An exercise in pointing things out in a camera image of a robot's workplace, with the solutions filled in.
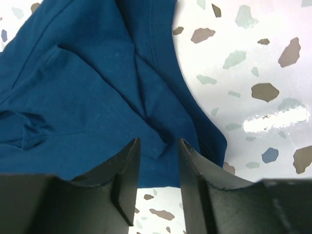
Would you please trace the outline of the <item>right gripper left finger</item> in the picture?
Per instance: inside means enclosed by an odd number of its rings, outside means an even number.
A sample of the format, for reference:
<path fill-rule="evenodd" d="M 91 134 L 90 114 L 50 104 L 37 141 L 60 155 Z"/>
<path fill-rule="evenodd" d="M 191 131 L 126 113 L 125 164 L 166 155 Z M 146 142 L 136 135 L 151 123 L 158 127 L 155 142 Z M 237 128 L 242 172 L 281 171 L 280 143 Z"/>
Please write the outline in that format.
<path fill-rule="evenodd" d="M 45 174 L 0 176 L 3 234 L 126 234 L 133 225 L 140 139 L 92 170 L 63 180 Z"/>

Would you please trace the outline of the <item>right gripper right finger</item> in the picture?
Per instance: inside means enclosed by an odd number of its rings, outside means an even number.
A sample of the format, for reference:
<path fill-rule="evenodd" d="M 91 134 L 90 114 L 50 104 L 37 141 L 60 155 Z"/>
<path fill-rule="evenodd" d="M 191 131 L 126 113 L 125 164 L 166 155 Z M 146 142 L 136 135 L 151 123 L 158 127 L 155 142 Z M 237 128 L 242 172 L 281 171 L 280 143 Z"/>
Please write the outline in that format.
<path fill-rule="evenodd" d="M 183 139 L 178 165 L 187 233 L 311 233 L 311 180 L 250 182 L 215 165 Z"/>

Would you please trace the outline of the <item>blue mickey t shirt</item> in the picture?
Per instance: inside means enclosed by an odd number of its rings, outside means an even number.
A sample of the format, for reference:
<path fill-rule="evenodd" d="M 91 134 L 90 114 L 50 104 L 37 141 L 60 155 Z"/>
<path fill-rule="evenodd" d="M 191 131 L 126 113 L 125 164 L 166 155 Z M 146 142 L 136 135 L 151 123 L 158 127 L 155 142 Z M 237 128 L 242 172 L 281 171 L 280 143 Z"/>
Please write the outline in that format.
<path fill-rule="evenodd" d="M 174 0 L 45 0 L 0 54 L 0 170 L 72 179 L 141 140 L 139 186 L 178 187 L 177 140 L 227 142 L 192 97 Z"/>

